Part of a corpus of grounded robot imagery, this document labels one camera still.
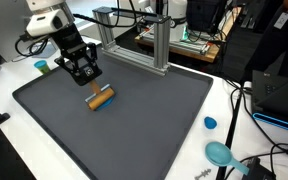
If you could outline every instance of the blue object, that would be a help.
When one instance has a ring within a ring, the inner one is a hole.
[[[96,108],[96,111],[99,111],[101,109],[104,109],[108,105],[110,105],[113,101],[114,96],[110,97],[108,100],[106,100],[103,104],[101,104],[98,108]]]
[[[267,116],[261,113],[254,113],[252,116],[255,120],[263,121],[265,123],[288,130],[288,122],[286,121],[274,118],[272,116]]]
[[[41,67],[45,66],[46,64],[47,64],[47,63],[46,63],[45,60],[40,60],[40,61],[37,61],[37,62],[34,64],[34,66],[35,66],[36,68],[41,68]]]
[[[205,147],[206,158],[214,165],[224,167],[231,165],[243,174],[247,175],[249,168],[237,161],[231,150],[220,142],[210,142]]]
[[[216,120],[208,116],[204,119],[204,124],[207,129],[214,129],[217,126]]]

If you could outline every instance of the computer monitor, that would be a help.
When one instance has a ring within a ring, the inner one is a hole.
[[[187,28],[192,31],[216,34],[230,0],[188,0]]]
[[[25,0],[0,0],[0,55],[5,61],[19,56],[15,42],[24,34],[32,13]],[[25,49],[30,42],[20,45]]]

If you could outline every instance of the gray mat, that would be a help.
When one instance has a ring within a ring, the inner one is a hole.
[[[90,87],[60,68],[13,96],[91,179],[164,179],[213,80],[175,67],[160,77],[98,56],[97,82],[116,92],[105,109],[90,111]]]

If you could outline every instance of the wire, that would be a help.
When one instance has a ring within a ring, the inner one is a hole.
[[[201,39],[201,34],[202,34],[201,31],[199,31],[199,34],[198,34],[198,35],[196,35],[194,31],[191,31],[191,30],[189,30],[189,31],[190,31],[190,32],[188,32],[188,29],[186,29],[186,32],[187,32],[187,34],[188,34],[188,36],[187,36],[187,39],[188,39],[188,40],[190,40],[191,42],[196,42],[196,41],[198,41],[199,39]]]
[[[244,109],[247,112],[247,114],[252,118],[253,122],[255,123],[255,125],[257,126],[257,128],[262,132],[262,134],[265,136],[265,138],[270,141],[273,145],[275,145],[275,142],[265,133],[265,131],[261,128],[261,126],[256,122],[256,120],[253,118],[252,114],[250,113],[250,111],[247,109],[246,107],[246,97],[245,94],[242,93],[242,97],[243,97],[243,102],[244,102]],[[279,148],[282,151],[285,151],[285,149],[277,146],[277,148]]]
[[[232,110],[233,110],[233,111],[235,110],[235,108],[234,108],[234,103],[233,103],[233,94],[234,94],[237,90],[240,90],[240,88],[235,88],[235,89],[232,91],[231,95],[230,95],[231,106],[232,106]]]
[[[237,9],[236,9],[236,6],[233,6],[233,9],[232,9],[233,24],[235,23],[234,10],[237,10]]]
[[[227,21],[227,16],[226,16],[226,13],[224,12],[224,23],[223,23],[223,25],[222,25],[222,28],[221,28],[220,32],[223,32],[223,33],[224,33],[223,29],[224,29],[224,26],[225,26],[225,24],[226,24],[226,21]]]
[[[119,0],[117,0],[117,1],[118,1],[118,5],[117,5],[118,6],[118,9],[117,9],[118,13],[117,13],[117,21],[116,21],[115,25],[105,24],[105,23],[102,23],[102,22],[100,22],[100,21],[98,21],[96,19],[84,16],[84,15],[81,15],[81,14],[73,14],[73,16],[76,17],[76,18],[84,19],[84,20],[87,20],[87,21],[102,25],[102,26],[107,27],[107,28],[115,28],[115,27],[123,27],[123,28],[125,28],[125,27],[133,27],[133,26],[135,26],[137,24],[136,12],[135,12],[135,8],[134,8],[134,4],[133,4],[132,0],[129,0],[129,3],[131,5],[132,11],[133,11],[133,15],[134,15],[133,24],[131,24],[131,25],[118,25],[118,20],[119,20],[119,16],[120,16],[120,14],[119,14],[120,8],[119,8]]]
[[[237,79],[235,79],[235,78],[233,78],[233,77],[231,77],[231,76],[229,76],[229,75],[227,75],[227,74],[225,74],[225,73],[222,73],[221,74],[222,76],[222,79],[226,79],[226,80],[229,80],[229,81],[231,81],[231,82],[238,82],[238,80]]]
[[[274,148],[278,146],[277,144],[274,144],[274,146],[272,146],[271,148],[271,152],[270,152],[270,161],[271,161],[271,171],[272,173],[275,175],[275,172],[274,172],[274,168],[273,168],[273,151],[274,151]]]
[[[166,16],[168,16],[168,7],[169,7],[169,5],[168,5],[168,1],[169,1],[169,0],[167,0],[167,2],[164,3],[164,4],[166,4],[166,8],[167,8],[167,10],[166,10]]]
[[[38,54],[41,54],[45,47],[47,46],[47,43],[48,43],[48,36],[45,36],[45,37],[42,37],[42,38],[39,38],[38,40],[36,40],[35,42],[33,42],[31,45],[29,45],[27,47],[27,49],[29,50],[29,53],[28,54],[23,54],[20,50],[19,50],[19,43],[21,41],[23,41],[21,38],[19,38],[16,42],[15,42],[15,50],[18,54],[20,54],[21,56],[24,56],[24,57],[31,57],[31,56],[34,56],[34,55],[38,55]],[[38,46],[38,48],[33,51],[33,47],[36,47],[36,44],[38,43],[41,43],[40,46]]]

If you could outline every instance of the white table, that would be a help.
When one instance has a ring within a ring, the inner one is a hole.
[[[56,52],[47,59],[51,69],[57,67],[53,59],[58,56],[59,52]],[[7,112],[11,118],[1,124],[0,128],[37,179],[88,179],[74,161],[12,97],[13,91],[41,75],[33,66],[36,61],[38,59],[27,58],[21,62],[2,65],[0,113]],[[208,178],[216,177],[218,168],[205,158],[204,147],[213,140],[225,142],[232,118],[229,97],[233,89],[224,80],[213,78],[213,86],[166,179],[192,180],[208,168],[212,170]],[[217,120],[218,125],[214,130],[205,128],[203,120],[206,116]]]
[[[245,87],[251,87],[251,83],[245,83]],[[246,102],[248,110],[250,111],[251,96],[246,96]],[[288,130],[261,121],[257,122],[275,143],[288,143]],[[272,146],[273,145],[264,137],[252,121],[251,117],[247,114],[244,108],[244,103],[242,102],[231,148],[234,157],[237,160],[241,160],[257,154],[269,153]],[[271,171],[269,156],[261,157],[260,159],[261,164]],[[276,178],[288,180],[288,155],[274,155],[273,162],[273,167],[277,176]],[[239,171],[234,170],[229,179],[240,180],[241,178],[242,174]]]

